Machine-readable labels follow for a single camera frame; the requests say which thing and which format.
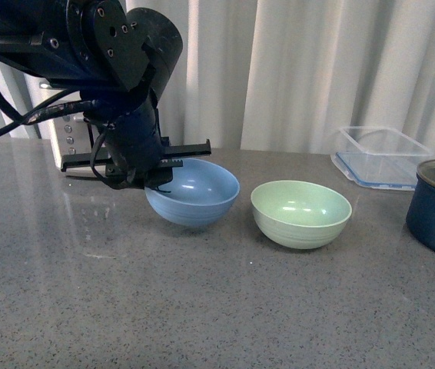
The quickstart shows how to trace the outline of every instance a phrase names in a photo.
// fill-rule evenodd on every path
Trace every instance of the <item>plastic container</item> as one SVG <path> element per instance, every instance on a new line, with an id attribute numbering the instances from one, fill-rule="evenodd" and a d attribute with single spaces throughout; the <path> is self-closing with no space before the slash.
<path id="1" fill-rule="evenodd" d="M 393 128 L 344 127 L 336 134 L 332 162 L 359 186 L 413 191 L 417 166 L 433 152 Z"/>

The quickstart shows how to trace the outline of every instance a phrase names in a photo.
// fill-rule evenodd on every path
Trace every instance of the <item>bowl rim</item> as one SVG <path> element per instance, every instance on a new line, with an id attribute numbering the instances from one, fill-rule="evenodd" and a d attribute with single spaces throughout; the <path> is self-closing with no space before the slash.
<path id="1" fill-rule="evenodd" d="M 219 201 L 219 202 L 213 202 L 213 203 L 210 203 L 210 204 L 194 204 L 194 203 L 191 203 L 191 202 L 175 200 L 174 198 L 169 198 L 168 196 L 165 196 L 164 193 L 161 193 L 159 191 L 153 190 L 153 189 L 148 188 L 148 187 L 144 187 L 144 191 L 146 192 L 146 194 L 147 193 L 154 194 L 155 196 L 158 196 L 159 198 L 164 198 L 165 200 L 168 200 L 168 201 L 173 202 L 175 204 L 191 205 L 191 206 L 196 206 L 196 207 L 206 207 L 206 206 L 218 206 L 218 205 L 221 205 L 221 204 L 226 204 L 229 201 L 233 201 L 238 196 L 238 194 L 240 193 L 240 182 L 239 182 L 239 180 L 236 178 L 236 176 L 233 173 L 231 173 L 226 168 L 221 167 L 220 165 L 217 165 L 217 164 L 215 164 L 215 163 L 213 163 L 211 161 L 202 160 L 202 159 L 196 159 L 196 158 L 182 158 L 182 161 L 184 162 L 184 165 L 185 165 L 186 161 L 200 161 L 200 162 L 206 163 L 207 165 L 211 165 L 211 167 L 215 166 L 215 167 L 220 168 L 222 171 L 228 173 L 234 179 L 234 181 L 235 181 L 235 183 L 237 185 L 237 190 L 235 191 L 235 193 L 232 196 L 230 196 L 226 200 Z"/>
<path id="2" fill-rule="evenodd" d="M 318 188 L 323 188 L 325 190 L 328 190 L 329 192 L 332 192 L 334 194 L 336 194 L 337 196 L 339 196 L 341 199 L 343 199 L 348 205 L 349 205 L 349 213 L 347 214 L 347 216 L 345 218 L 342 218 L 342 220 L 340 221 L 336 221 L 334 223 L 329 223 L 329 224 L 323 224 L 323 225 L 305 225 L 305 224 L 295 224 L 295 223 L 289 223 L 287 221 L 282 221 L 281 219 L 277 219 L 274 217 L 271 217 L 270 215 L 265 214 L 263 211 L 261 211 L 260 209 L 257 208 L 257 206 L 255 206 L 254 203 L 254 194 L 255 192 L 261 188 L 261 187 L 265 187 L 267 185 L 272 185 L 275 183 L 280 183 L 280 182 L 292 182 L 292 183 L 298 183 L 298 184 L 303 184 L 303 185 L 309 185 L 309 186 L 313 186 L 313 187 L 318 187 Z M 292 225 L 294 227 L 299 227 L 299 228 L 327 228 L 327 227 L 333 227 L 335 225 L 339 225 L 339 224 L 343 224 L 344 222 L 348 221 L 350 216 L 353 213 L 353 207 L 350 204 L 350 202 L 339 192 L 333 190 L 332 188 L 326 187 L 326 186 L 322 186 L 321 184 L 316 184 L 313 182 L 307 182 L 307 181 L 295 181 L 295 180 L 289 180 L 289 179 L 284 179 L 284 180 L 278 180 L 278 181 L 269 181 L 269 182 L 265 182 L 263 184 L 258 185 L 252 192 L 250 195 L 250 200 L 252 203 L 252 206 L 254 207 L 254 209 L 256 211 L 258 211 L 259 213 L 261 213 L 263 216 L 265 216 L 266 218 L 272 219 L 273 221 L 278 221 L 281 224 L 287 224 L 287 225 Z"/>

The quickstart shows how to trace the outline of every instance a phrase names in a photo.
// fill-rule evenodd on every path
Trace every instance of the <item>countertop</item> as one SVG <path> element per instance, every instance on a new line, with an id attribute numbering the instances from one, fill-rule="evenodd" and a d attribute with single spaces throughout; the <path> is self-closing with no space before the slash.
<path id="1" fill-rule="evenodd" d="M 327 155 L 214 149 L 241 193 L 206 228 L 141 190 L 66 178 L 48 141 L 0 142 L 0 368 L 435 367 L 435 253 L 405 225 L 411 192 L 348 181 Z M 293 251 L 254 223 L 252 190 L 333 188 L 353 215 Z"/>

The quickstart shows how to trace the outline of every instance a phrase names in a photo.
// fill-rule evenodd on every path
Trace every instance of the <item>green bowl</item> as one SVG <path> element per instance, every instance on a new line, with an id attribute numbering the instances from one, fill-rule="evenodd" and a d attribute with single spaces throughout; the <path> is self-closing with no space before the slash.
<path id="1" fill-rule="evenodd" d="M 251 193 L 257 226 L 288 248 L 319 248 L 332 242 L 352 214 L 349 201 L 330 188 L 302 181 L 273 181 Z"/>

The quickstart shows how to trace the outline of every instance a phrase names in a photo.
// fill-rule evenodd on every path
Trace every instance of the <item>bolt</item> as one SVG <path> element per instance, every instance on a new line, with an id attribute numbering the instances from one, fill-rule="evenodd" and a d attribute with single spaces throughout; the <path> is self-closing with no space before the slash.
<path id="1" fill-rule="evenodd" d="M 58 40 L 56 38 L 51 38 L 48 41 L 50 42 L 50 46 L 52 48 L 58 48 Z"/>

